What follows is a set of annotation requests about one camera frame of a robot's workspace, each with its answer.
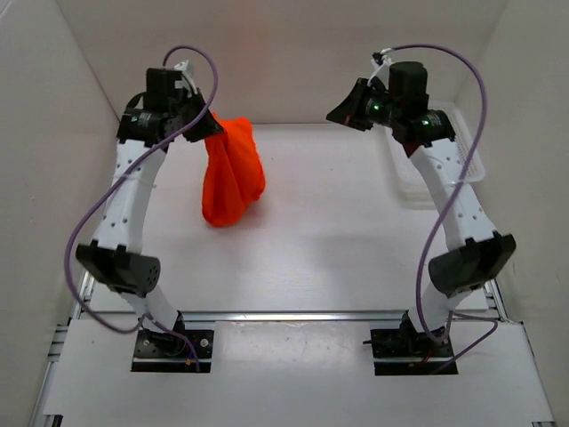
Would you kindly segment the orange shorts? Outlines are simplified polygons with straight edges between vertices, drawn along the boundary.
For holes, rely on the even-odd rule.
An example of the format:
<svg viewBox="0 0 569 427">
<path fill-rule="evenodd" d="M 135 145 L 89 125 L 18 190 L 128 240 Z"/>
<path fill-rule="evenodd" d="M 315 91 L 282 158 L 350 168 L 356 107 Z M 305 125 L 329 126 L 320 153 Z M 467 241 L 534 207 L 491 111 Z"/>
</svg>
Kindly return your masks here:
<svg viewBox="0 0 569 427">
<path fill-rule="evenodd" d="M 266 177 L 246 117 L 221 119 L 223 132 L 204 141 L 208 155 L 202 191 L 202 215 L 214 228 L 236 225 L 260 200 Z"/>
</svg>

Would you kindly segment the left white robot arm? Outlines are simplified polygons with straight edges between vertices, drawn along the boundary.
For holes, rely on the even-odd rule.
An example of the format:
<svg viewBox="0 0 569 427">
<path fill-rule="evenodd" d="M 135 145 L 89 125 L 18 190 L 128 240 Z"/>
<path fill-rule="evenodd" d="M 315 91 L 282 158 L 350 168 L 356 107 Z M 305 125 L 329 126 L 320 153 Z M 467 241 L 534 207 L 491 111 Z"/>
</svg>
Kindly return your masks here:
<svg viewBox="0 0 569 427">
<path fill-rule="evenodd" d="M 187 61 L 147 70 L 145 91 L 127 104 L 118 126 L 116 190 L 91 242 L 76 248 L 79 263 L 132 306 L 142 329 L 156 336 L 157 348 L 167 356 L 183 352 L 187 336 L 181 314 L 158 284 L 160 261 L 142 252 L 148 202 L 167 153 L 159 144 L 169 136 L 197 142 L 223 131 L 192 76 Z"/>
</svg>

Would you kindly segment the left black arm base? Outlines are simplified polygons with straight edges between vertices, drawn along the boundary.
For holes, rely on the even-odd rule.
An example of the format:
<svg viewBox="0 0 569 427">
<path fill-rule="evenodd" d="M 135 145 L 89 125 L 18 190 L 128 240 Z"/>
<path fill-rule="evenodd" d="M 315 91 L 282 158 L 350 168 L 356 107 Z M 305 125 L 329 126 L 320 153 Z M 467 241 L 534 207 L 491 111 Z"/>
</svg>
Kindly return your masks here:
<svg viewBox="0 0 569 427">
<path fill-rule="evenodd" d="M 204 326 L 182 326 L 179 321 L 173 331 L 184 334 L 196 352 L 178 337 L 141 328 L 133 348 L 131 371 L 209 374 L 212 368 L 214 330 Z"/>
</svg>

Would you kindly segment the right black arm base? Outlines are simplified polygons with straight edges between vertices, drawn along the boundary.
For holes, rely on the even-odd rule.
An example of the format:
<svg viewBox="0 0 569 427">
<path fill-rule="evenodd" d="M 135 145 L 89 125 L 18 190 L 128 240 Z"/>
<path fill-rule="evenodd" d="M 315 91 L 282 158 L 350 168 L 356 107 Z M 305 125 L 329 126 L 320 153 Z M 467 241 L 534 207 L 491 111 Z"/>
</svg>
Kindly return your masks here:
<svg viewBox="0 0 569 427">
<path fill-rule="evenodd" d="M 449 338 L 432 341 L 405 313 L 397 328 L 374 328 L 363 341 L 372 349 L 376 376 L 457 375 Z"/>
</svg>

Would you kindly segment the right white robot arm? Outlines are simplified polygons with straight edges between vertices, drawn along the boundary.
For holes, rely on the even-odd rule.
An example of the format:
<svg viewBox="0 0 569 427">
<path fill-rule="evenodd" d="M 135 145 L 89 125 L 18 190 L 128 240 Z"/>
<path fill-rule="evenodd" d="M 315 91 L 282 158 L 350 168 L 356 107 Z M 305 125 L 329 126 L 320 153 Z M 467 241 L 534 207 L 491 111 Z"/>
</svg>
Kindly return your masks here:
<svg viewBox="0 0 569 427">
<path fill-rule="evenodd" d="M 388 60 L 360 77 L 347 98 L 327 120 L 367 131 L 382 125 L 403 148 L 424 180 L 438 212 L 434 230 L 445 234 L 447 251 L 432 259 L 421 252 L 415 304 L 407 311 L 399 334 L 404 352 L 418 356 L 431 342 L 448 335 L 451 313 L 469 294 L 493 280 L 517 248 L 486 215 L 466 179 L 456 132 L 443 110 L 429 108 L 428 72 L 418 61 Z"/>
</svg>

